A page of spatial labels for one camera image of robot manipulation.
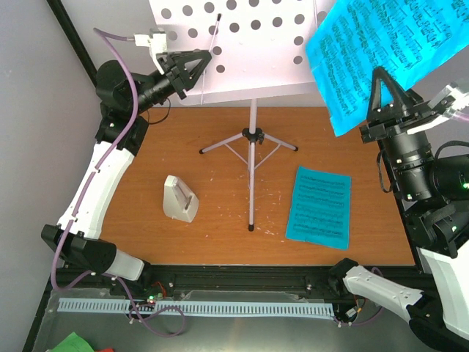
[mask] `green paper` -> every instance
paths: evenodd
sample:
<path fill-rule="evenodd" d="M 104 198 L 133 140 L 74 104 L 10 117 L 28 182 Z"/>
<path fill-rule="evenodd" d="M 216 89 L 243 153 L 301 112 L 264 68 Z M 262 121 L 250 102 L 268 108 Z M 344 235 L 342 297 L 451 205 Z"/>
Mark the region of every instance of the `green paper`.
<path fill-rule="evenodd" d="M 88 342 L 73 332 L 51 352 L 95 352 L 95 350 L 88 345 Z"/>

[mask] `blue sheet music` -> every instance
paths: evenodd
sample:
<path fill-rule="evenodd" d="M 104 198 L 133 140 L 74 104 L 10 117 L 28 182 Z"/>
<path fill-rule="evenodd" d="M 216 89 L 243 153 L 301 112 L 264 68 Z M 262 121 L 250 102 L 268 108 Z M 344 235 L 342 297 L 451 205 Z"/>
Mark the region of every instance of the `blue sheet music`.
<path fill-rule="evenodd" d="M 347 249 L 350 227 L 349 176 L 298 169 L 288 218 L 290 240 Z"/>
<path fill-rule="evenodd" d="M 374 68 L 383 66 L 407 90 L 467 44 L 469 0 L 343 0 L 306 55 L 341 136 L 366 119 Z M 390 102 L 385 88 L 383 104 Z"/>

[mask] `white cable tray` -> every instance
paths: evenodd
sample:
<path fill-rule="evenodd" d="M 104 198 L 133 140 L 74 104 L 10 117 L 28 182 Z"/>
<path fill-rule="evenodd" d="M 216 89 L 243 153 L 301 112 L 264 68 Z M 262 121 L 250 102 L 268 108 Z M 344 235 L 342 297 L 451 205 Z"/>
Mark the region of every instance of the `white cable tray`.
<path fill-rule="evenodd" d="M 176 306 L 189 317 L 288 317 L 332 319 L 332 304 L 321 303 L 262 303 L 262 302 L 198 302 L 198 301 L 157 301 L 156 307 L 140 307 L 143 315 L 159 309 Z M 57 312 L 81 313 L 129 313 L 128 299 L 60 298 Z M 179 315 L 168 310 L 162 315 Z"/>

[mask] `black metal frame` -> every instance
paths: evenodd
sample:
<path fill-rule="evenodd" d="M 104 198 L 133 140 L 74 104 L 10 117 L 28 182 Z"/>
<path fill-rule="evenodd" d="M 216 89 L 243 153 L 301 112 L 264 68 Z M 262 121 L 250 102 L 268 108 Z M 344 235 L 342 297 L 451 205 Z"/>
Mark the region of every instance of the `black metal frame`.
<path fill-rule="evenodd" d="M 194 290 L 231 292 L 285 292 L 298 298 L 319 299 L 332 303 L 335 310 L 354 305 L 352 295 L 338 297 L 329 288 L 330 266 L 192 266 L 151 265 L 152 279 L 161 282 L 168 296 L 181 299 Z M 381 268 L 383 276 L 400 285 L 411 286 L 425 292 L 437 294 L 433 277 L 421 273 L 414 267 L 388 266 Z M 83 272 L 80 268 L 62 268 L 57 271 L 57 283 L 65 286 Z M 96 275 L 86 276 L 76 288 L 109 288 L 114 295 L 125 296 L 118 283 L 110 278 Z M 32 351 L 40 329 L 49 298 L 51 283 L 45 287 L 43 298 L 29 332 L 23 352 Z M 135 295 L 135 299 L 146 299 L 148 295 Z"/>

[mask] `perforated music stand panel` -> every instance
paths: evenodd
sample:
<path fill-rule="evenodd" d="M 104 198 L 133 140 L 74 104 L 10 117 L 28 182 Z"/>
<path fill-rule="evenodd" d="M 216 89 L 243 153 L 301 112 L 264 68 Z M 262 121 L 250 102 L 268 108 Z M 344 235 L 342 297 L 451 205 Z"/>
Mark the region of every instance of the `perforated music stand panel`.
<path fill-rule="evenodd" d="M 149 2 L 156 24 L 168 34 L 169 51 L 209 49 L 221 14 L 213 59 L 204 79 L 182 100 L 184 105 L 201 103 L 202 85 L 204 103 L 317 91 L 304 45 L 334 1 Z"/>

